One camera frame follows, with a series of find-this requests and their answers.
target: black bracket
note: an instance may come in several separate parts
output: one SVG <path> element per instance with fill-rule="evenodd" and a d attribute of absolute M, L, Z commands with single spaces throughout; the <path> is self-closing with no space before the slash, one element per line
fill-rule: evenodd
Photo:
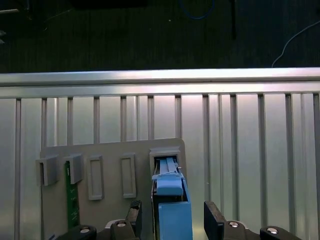
<path fill-rule="evenodd" d="M 226 221 L 213 202 L 204 202 L 204 230 L 209 240 L 301 240 L 277 226 L 266 226 L 260 234 L 247 229 L 241 222 Z"/>
<path fill-rule="evenodd" d="M 142 204 L 133 201 L 125 220 L 115 221 L 110 228 L 97 233 L 94 226 L 79 225 L 57 240 L 139 240 L 142 230 Z"/>

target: blue object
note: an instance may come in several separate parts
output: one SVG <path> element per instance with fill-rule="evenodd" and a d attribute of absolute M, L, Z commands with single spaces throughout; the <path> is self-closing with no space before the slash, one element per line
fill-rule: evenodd
<path fill-rule="evenodd" d="M 158 208 L 159 239 L 193 240 L 191 202 L 186 179 L 179 171 L 175 158 L 163 157 L 156 161 L 159 174 L 153 175 L 152 180 L 156 182 L 154 201 Z"/>
<path fill-rule="evenodd" d="M 156 181 L 156 194 L 159 196 L 182 196 L 182 173 L 177 171 L 178 164 L 173 157 L 158 160 L 160 172 L 153 175 L 152 180 Z"/>
<path fill-rule="evenodd" d="M 158 205 L 160 240 L 193 240 L 191 202 L 183 175 L 182 182 L 187 201 Z"/>
<path fill-rule="evenodd" d="M 187 9 L 185 8 L 185 5 L 182 2 L 183 0 L 179 0 L 179 5 L 180 8 L 182 9 L 182 11 L 184 12 L 185 15 L 188 16 L 188 18 L 190 19 L 194 19 L 194 20 L 201 20 L 201 19 L 205 19 L 206 17 L 209 16 L 209 14 L 212 12 L 212 10 L 214 9 L 215 6 L 215 0 L 212 0 L 212 6 L 211 8 L 206 12 L 206 14 L 202 15 L 202 16 L 192 16 Z"/>

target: gray clip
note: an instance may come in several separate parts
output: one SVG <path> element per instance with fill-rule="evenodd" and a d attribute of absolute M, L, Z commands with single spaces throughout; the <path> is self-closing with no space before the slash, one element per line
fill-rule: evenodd
<path fill-rule="evenodd" d="M 58 181 L 57 156 L 36 160 L 36 178 L 40 186 L 48 186 Z"/>
<path fill-rule="evenodd" d="M 170 157 L 176 156 L 178 165 L 180 164 L 181 152 L 179 147 L 157 147 L 151 148 L 149 153 L 149 163 L 150 163 L 150 174 L 151 176 L 155 174 L 155 158 L 157 157 Z"/>
<path fill-rule="evenodd" d="M 70 163 L 70 182 L 71 184 L 76 184 L 77 182 L 83 179 L 82 171 L 82 155 L 81 154 L 72 154 L 64 158 L 65 162 Z"/>

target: gray backplate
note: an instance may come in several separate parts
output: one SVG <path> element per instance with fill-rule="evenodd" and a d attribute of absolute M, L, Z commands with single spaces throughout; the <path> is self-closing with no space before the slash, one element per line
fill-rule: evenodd
<path fill-rule="evenodd" d="M 82 154 L 83 179 L 78 183 L 80 223 L 92 225 L 101 231 L 111 220 L 124 219 L 131 201 L 142 201 L 142 239 L 152 239 L 151 210 L 151 167 L 149 153 L 154 148 L 178 148 L 179 165 L 187 176 L 185 144 L 180 138 L 147 141 L 129 141 L 88 145 L 46 147 L 41 151 L 41 158 L 58 155 L 58 181 L 49 186 L 42 186 L 42 211 L 44 239 L 56 236 L 68 230 L 66 180 L 64 175 L 64 157 Z M 134 153 L 136 198 L 124 198 L 122 185 L 121 158 Z M 101 200 L 89 200 L 86 164 L 91 156 L 102 156 L 104 197 Z"/>

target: green circuit board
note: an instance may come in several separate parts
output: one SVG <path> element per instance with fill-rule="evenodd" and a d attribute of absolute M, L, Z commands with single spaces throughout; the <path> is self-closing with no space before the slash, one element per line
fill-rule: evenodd
<path fill-rule="evenodd" d="M 80 224 L 77 184 L 71 184 L 70 162 L 64 164 L 68 229 Z"/>

